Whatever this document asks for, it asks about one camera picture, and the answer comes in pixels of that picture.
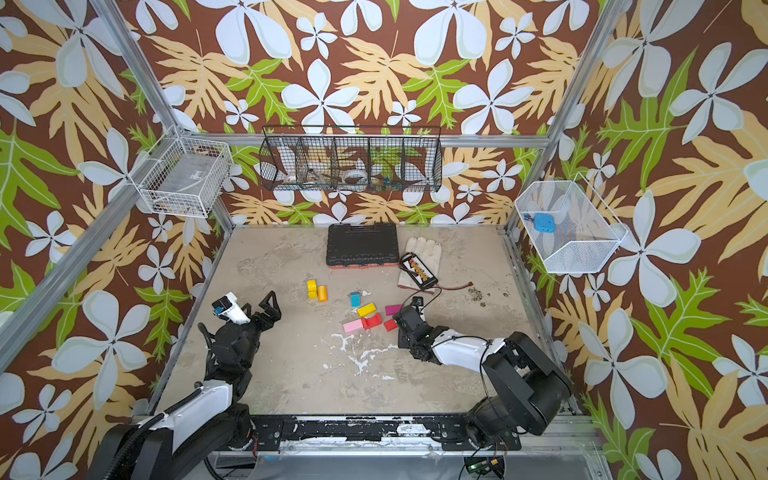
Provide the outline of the red arch block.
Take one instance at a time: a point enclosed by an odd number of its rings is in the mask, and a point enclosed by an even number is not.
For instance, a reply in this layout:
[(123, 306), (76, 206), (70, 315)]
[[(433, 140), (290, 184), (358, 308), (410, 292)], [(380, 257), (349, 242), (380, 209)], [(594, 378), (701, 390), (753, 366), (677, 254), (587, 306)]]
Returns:
[(382, 317), (379, 313), (375, 313), (374, 315), (363, 318), (362, 319), (362, 325), (365, 330), (370, 330), (372, 328), (375, 328), (383, 323)]

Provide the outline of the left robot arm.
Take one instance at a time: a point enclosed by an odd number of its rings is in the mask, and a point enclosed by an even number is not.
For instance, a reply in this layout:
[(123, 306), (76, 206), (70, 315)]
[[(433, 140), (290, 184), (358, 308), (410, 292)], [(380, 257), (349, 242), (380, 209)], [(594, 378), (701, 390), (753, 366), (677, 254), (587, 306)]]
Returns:
[(214, 451), (254, 443), (249, 407), (241, 402), (263, 332), (282, 317), (275, 292), (253, 311), (233, 293), (212, 303), (223, 325), (206, 343), (203, 379), (181, 400), (143, 420), (110, 429), (97, 448), (88, 479), (182, 479)]

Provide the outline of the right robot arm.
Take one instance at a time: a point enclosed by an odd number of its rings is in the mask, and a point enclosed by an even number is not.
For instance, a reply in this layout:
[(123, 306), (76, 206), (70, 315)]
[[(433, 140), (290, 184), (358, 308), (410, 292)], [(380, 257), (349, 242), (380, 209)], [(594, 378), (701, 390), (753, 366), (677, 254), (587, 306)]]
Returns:
[(542, 435), (572, 396), (563, 371), (522, 332), (496, 339), (461, 334), (430, 326), (423, 310), (411, 305), (394, 316), (398, 347), (423, 362), (475, 372), (494, 390), (463, 415), (464, 439), (475, 449), (499, 442), (512, 449), (520, 434)]

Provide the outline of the magenta block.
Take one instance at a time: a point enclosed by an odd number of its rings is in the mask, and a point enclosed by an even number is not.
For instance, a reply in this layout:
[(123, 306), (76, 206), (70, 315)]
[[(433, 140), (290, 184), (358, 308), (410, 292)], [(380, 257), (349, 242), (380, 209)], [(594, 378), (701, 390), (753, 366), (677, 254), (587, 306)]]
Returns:
[(385, 314), (388, 317), (394, 318), (396, 315), (398, 315), (402, 310), (401, 305), (390, 305), (385, 307)]

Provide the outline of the yellow arch block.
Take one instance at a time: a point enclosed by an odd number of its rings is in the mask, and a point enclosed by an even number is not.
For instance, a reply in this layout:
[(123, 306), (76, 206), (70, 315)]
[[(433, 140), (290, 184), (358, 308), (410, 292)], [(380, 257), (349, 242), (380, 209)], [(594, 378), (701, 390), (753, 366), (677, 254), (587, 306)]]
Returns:
[(309, 299), (317, 299), (318, 298), (318, 287), (317, 282), (315, 280), (309, 280), (306, 282), (307, 284), (307, 294)]

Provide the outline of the yellow rectangular block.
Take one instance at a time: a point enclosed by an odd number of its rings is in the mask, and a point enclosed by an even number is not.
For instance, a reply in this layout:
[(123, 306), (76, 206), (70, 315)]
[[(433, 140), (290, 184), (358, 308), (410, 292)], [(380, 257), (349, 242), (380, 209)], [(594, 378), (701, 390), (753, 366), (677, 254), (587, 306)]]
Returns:
[(357, 314), (361, 318), (368, 318), (370, 316), (373, 316), (377, 313), (377, 307), (373, 303), (368, 303), (366, 305), (363, 305), (359, 307), (356, 310)]

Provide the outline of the pink block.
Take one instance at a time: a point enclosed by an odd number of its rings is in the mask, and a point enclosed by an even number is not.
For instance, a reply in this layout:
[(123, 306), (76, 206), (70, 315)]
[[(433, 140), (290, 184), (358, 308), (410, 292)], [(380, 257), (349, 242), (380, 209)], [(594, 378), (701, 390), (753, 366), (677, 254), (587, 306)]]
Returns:
[(354, 333), (364, 329), (364, 323), (362, 319), (349, 321), (343, 324), (343, 330), (345, 333)]

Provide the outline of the teal block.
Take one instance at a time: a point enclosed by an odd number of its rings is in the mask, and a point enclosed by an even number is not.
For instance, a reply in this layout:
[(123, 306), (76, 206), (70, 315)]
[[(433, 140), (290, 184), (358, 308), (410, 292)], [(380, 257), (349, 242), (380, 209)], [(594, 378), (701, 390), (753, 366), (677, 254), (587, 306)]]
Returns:
[(360, 292), (351, 292), (349, 295), (349, 300), (353, 309), (361, 307), (362, 296)]

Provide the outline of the black battery holder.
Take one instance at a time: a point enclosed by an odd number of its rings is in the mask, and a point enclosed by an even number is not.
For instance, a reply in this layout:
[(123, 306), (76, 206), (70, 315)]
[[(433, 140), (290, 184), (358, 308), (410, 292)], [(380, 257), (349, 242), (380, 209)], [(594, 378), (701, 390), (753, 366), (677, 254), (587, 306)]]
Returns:
[(426, 291), (438, 286), (438, 278), (415, 253), (405, 253), (399, 260), (399, 267), (416, 289)]

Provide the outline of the beige work glove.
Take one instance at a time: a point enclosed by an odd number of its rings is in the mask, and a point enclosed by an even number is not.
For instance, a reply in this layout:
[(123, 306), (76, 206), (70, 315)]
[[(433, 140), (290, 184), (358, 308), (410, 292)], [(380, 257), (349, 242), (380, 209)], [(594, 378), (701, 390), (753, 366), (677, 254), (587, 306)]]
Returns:
[(436, 294), (441, 255), (439, 242), (425, 237), (410, 237), (405, 246), (404, 262), (399, 264), (398, 287)]

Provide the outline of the black tool case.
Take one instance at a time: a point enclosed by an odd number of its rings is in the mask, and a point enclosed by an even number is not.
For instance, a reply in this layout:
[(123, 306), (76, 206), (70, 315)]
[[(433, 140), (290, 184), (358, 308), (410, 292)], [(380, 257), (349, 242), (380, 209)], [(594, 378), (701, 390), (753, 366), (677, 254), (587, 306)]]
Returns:
[(328, 228), (326, 265), (351, 268), (397, 265), (397, 228), (392, 223), (336, 224)]

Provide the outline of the blue object in basket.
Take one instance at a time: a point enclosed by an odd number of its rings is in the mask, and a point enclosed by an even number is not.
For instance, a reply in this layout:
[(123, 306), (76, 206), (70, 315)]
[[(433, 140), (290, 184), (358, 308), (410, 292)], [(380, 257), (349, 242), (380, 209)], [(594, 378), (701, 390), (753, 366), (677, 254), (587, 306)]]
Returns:
[(540, 233), (553, 234), (557, 228), (554, 217), (547, 213), (536, 213), (531, 217), (531, 222), (534, 230)]

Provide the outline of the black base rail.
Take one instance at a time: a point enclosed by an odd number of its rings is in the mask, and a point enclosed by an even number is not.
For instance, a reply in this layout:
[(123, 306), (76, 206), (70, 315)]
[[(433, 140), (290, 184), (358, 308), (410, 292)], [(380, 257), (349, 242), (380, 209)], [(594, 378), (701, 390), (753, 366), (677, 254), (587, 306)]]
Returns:
[(441, 451), (501, 447), (521, 449), (515, 429), (486, 433), (465, 414), (253, 415), (252, 436), (259, 451), (283, 451), (290, 442), (339, 441), (343, 444), (395, 446), (408, 441)]

